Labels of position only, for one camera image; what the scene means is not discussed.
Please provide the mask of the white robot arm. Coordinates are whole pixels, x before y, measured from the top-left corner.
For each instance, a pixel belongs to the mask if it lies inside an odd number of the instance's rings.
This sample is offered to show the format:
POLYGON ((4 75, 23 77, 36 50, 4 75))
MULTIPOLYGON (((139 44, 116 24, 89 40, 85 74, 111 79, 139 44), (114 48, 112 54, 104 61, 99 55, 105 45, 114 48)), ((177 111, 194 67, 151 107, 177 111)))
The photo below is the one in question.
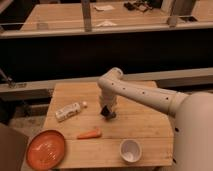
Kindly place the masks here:
POLYGON ((213 171, 213 93, 186 94, 128 83, 114 67, 102 75, 100 106, 109 117, 120 95, 175 118, 172 171, 213 171))

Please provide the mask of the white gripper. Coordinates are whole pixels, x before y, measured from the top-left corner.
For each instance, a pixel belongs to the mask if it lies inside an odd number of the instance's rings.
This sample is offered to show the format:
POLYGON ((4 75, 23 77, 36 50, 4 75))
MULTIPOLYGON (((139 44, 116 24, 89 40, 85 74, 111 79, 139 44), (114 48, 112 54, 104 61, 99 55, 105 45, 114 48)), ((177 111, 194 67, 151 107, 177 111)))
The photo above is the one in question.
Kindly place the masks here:
POLYGON ((110 120, 116 117, 116 113, 110 110, 114 110, 117 105, 117 96, 109 92, 101 92, 99 96, 99 103, 102 107, 101 115, 105 117, 106 120, 110 120))

